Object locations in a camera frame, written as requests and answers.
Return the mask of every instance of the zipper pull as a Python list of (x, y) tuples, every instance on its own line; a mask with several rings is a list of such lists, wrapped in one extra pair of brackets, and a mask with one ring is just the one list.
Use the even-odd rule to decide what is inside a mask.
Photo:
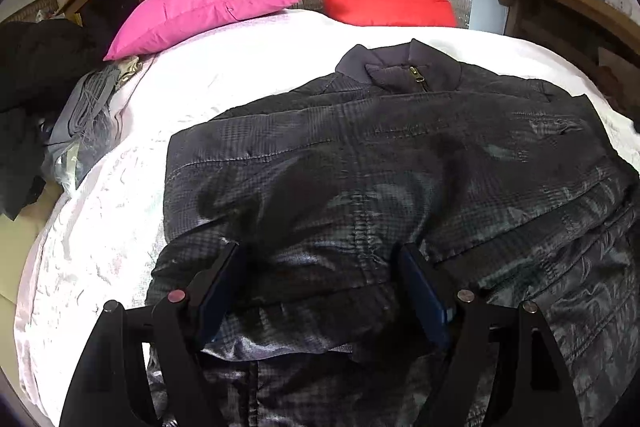
[(424, 83), (424, 77), (420, 74), (420, 71), (418, 71), (417, 68), (414, 68), (413, 66), (409, 67), (409, 71), (411, 71), (411, 74), (414, 76), (415, 81), (422, 86), (422, 89), (424, 89), (425, 92), (427, 92), (427, 86)]

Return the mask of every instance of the jacket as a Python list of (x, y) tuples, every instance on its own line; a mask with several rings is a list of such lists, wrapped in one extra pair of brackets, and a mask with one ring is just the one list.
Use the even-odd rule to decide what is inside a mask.
[[(413, 242), (491, 303), (537, 302), (596, 426), (636, 370), (637, 217), (638, 174), (587, 97), (418, 41), (356, 46), (172, 137), (148, 304), (238, 241), (248, 279), (199, 357), (230, 425), (411, 425), (442, 361), (390, 263)], [(148, 375), (170, 425), (154, 357)]]

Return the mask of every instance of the gray cloth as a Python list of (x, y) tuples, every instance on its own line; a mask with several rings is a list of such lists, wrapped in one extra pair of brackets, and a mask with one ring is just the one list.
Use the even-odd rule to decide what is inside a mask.
[(46, 142), (45, 174), (55, 177), (56, 161), (75, 142), (80, 142), (78, 155), (82, 154), (91, 163), (90, 166), (83, 166), (84, 173), (104, 154), (99, 154), (99, 151), (104, 149), (109, 140), (110, 125), (102, 110), (119, 77), (119, 68), (109, 64), (100, 71), (87, 73), (79, 80)]

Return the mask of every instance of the silver bolt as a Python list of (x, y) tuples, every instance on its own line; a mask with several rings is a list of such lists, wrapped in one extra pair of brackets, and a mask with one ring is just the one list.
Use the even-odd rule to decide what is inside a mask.
[(527, 313), (536, 313), (538, 311), (538, 305), (533, 301), (524, 301), (522, 303), (522, 309)]
[(169, 302), (175, 304), (178, 302), (182, 302), (186, 296), (187, 294), (184, 292), (184, 290), (173, 290), (172, 292), (169, 292), (169, 295), (167, 295), (166, 298), (169, 300)]
[(118, 301), (113, 301), (113, 300), (107, 301), (104, 303), (104, 306), (102, 307), (102, 309), (107, 313), (113, 313), (118, 309)]
[(460, 290), (458, 292), (458, 299), (460, 299), (463, 302), (471, 302), (473, 299), (475, 299), (476, 296), (474, 295), (474, 293), (471, 290)]

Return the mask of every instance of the bed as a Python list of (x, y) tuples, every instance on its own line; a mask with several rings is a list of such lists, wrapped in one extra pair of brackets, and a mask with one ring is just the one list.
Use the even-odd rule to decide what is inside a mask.
[(355, 44), (430, 44), (500, 74), (587, 94), (618, 153), (640, 171), (640, 137), (596, 87), (530, 42), (459, 28), (348, 26), (306, 10), (211, 30), (145, 61), (118, 113), (119, 143), (62, 198), (31, 248), (15, 317), (20, 384), (58, 425), (66, 390), (102, 305), (143, 305), (165, 245), (162, 193), (172, 134), (228, 108), (330, 73)]

